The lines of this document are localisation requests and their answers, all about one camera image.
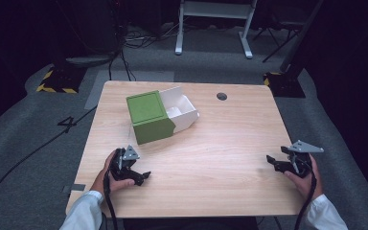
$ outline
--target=human hand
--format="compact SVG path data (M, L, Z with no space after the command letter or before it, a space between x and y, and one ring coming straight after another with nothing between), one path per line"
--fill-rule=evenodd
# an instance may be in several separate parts
M90 190L98 191L104 196L104 175L109 167L109 164L115 155L115 151L112 151L105 160L103 165L103 169L98 173L97 178L95 179L94 183ZM134 180L132 179L125 179L125 180L115 180L112 174L109 174L109 189L110 192L115 192L117 190L123 189L128 186L134 185Z
M316 165L316 161L312 157L311 154L310 154L310 160L312 163L312 171L316 177L316 188L312 196L312 200L315 200L317 197L324 194L324 192L322 189L321 175L319 174L319 170ZM300 194L304 197L304 199L307 199L310 194L310 190L311 190L311 173L309 173L304 178L300 178L298 175L292 172L285 171L285 176L295 184L298 192L300 192Z

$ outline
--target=open box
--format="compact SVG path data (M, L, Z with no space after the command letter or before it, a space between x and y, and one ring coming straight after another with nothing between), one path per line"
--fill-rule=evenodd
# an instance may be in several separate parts
M199 117L181 87L126 98L138 145L173 136Z

